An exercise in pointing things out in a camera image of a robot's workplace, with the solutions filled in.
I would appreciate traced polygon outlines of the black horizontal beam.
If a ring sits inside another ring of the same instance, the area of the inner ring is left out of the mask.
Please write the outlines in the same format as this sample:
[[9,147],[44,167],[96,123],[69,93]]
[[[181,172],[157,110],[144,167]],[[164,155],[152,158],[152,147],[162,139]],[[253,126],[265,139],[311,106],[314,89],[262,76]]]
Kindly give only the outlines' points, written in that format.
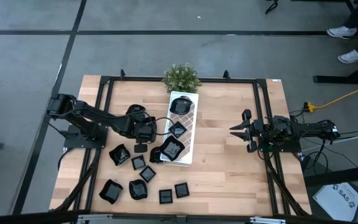
[[[62,224],[76,222],[79,215],[95,214],[87,210],[70,211],[49,211],[42,213],[25,213],[18,215],[0,216],[0,224]],[[150,214],[125,214],[111,213],[112,219],[130,219],[130,220],[160,220],[171,221],[176,224],[186,224],[191,221],[222,221],[222,222],[244,222],[251,224],[251,217],[260,216],[209,216],[209,215],[150,215]],[[331,220],[307,216],[277,214],[271,217],[285,220],[287,224],[358,224],[356,222],[347,222],[341,220]]]

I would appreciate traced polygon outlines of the person's foot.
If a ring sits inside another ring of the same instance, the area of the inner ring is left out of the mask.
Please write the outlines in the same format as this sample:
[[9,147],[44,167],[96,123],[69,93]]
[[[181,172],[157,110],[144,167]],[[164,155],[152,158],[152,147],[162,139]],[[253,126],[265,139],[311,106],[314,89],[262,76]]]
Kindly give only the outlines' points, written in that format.
[[327,35],[339,39],[350,39],[357,33],[357,28],[348,28],[345,26],[330,28],[326,31]]
[[337,59],[344,64],[350,64],[358,62],[358,52],[356,50],[352,50],[346,54],[339,55]]

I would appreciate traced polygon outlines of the black small square plate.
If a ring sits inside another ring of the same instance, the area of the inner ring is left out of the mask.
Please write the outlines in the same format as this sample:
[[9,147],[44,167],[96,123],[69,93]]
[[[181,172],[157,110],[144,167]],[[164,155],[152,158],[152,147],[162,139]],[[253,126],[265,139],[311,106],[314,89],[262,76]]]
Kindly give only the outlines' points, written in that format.
[[143,178],[144,181],[149,183],[156,175],[156,172],[150,167],[146,166],[139,175]]
[[188,184],[186,182],[175,184],[174,187],[177,198],[183,198],[190,195]]
[[137,169],[140,169],[140,168],[143,168],[143,167],[146,166],[146,163],[145,163],[143,155],[133,157],[131,159],[131,162],[132,162],[132,167],[133,167],[134,170],[137,170]]
[[159,204],[173,203],[172,189],[159,190]]
[[181,122],[179,122],[179,121],[177,121],[171,127],[169,127],[168,130],[177,139],[179,139],[187,131],[187,129],[184,127],[184,125],[182,125]]

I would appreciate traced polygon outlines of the white printed paper sheet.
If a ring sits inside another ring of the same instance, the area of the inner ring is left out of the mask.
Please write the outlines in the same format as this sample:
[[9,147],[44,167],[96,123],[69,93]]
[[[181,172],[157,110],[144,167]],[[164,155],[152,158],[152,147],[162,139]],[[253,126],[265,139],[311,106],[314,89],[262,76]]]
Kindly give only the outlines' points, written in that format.
[[353,221],[358,206],[358,192],[347,182],[322,186],[315,202],[334,220]]

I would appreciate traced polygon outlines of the small green potted plant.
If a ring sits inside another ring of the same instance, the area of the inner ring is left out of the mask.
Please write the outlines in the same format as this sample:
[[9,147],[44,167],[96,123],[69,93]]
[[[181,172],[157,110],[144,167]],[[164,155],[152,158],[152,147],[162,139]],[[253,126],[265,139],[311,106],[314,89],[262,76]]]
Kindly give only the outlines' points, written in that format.
[[198,78],[198,71],[187,63],[173,64],[166,69],[162,82],[167,93],[172,91],[196,93],[198,88],[202,86]]

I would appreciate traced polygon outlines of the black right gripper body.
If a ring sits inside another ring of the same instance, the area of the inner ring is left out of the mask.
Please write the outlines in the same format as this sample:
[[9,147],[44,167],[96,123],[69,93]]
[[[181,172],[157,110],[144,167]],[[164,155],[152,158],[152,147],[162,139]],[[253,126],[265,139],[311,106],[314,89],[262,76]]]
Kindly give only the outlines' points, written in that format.
[[251,121],[252,118],[251,110],[245,109],[242,113],[243,127],[245,130],[245,141],[248,142],[247,152],[255,152],[258,150],[257,142],[253,140],[254,137],[259,138],[263,131],[263,121],[260,119],[255,119]]

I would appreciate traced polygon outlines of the white lattice shelf rack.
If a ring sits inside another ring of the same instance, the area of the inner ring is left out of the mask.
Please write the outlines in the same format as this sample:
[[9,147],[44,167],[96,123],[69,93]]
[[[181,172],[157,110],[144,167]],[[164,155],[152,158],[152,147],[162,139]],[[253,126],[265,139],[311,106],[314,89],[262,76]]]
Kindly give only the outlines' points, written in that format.
[[[184,115],[174,114],[170,112],[170,106],[172,101],[175,98],[179,98],[181,96],[184,96],[185,98],[188,98],[193,103],[190,108],[190,112]],[[170,161],[166,156],[164,156],[161,153],[161,160],[163,160],[164,163],[168,164],[176,164],[178,166],[188,166],[192,163],[193,159],[193,149],[194,149],[194,143],[195,143],[195,129],[196,129],[196,117],[197,117],[197,110],[198,110],[198,94],[196,93],[185,93],[185,92],[179,92],[179,91],[172,91],[170,94],[170,101],[168,106],[168,112],[167,112],[167,121],[164,126],[164,137],[163,141],[166,140],[169,136],[173,136],[169,132],[169,127],[171,127],[174,123],[177,121],[181,122],[182,125],[187,129],[186,133],[182,135],[179,139],[180,142],[182,142],[185,146],[185,149],[181,152],[179,157],[174,160]]]

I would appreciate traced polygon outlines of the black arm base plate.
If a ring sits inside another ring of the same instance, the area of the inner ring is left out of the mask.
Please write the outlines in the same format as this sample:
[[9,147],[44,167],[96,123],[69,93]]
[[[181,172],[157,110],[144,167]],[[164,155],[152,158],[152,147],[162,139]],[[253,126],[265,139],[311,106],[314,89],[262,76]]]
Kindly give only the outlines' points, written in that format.
[[67,148],[90,148],[90,149],[102,149],[106,145],[108,127],[100,126],[98,135],[95,139],[81,134],[80,129],[70,124],[68,131],[65,132],[64,147]]
[[273,129],[260,133],[262,152],[299,152],[299,135],[289,129]]

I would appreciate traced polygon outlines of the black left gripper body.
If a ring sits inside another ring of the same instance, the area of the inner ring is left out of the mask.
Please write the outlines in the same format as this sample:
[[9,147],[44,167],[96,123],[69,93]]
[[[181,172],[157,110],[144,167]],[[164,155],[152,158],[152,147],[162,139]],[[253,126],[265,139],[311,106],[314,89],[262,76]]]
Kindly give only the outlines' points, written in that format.
[[129,115],[134,121],[134,132],[136,144],[134,145],[135,153],[147,152],[147,144],[156,140],[157,125],[155,117],[145,113],[133,113]]

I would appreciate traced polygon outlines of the silver metal bracket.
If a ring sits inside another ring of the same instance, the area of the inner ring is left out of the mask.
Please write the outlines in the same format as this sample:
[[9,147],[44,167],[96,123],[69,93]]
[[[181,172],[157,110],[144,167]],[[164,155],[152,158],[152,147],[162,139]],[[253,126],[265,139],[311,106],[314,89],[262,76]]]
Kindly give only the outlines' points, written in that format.
[[276,218],[251,217],[251,224],[287,224],[285,220]]
[[113,214],[110,213],[79,215],[76,224],[90,224],[90,221],[108,220],[112,218]]

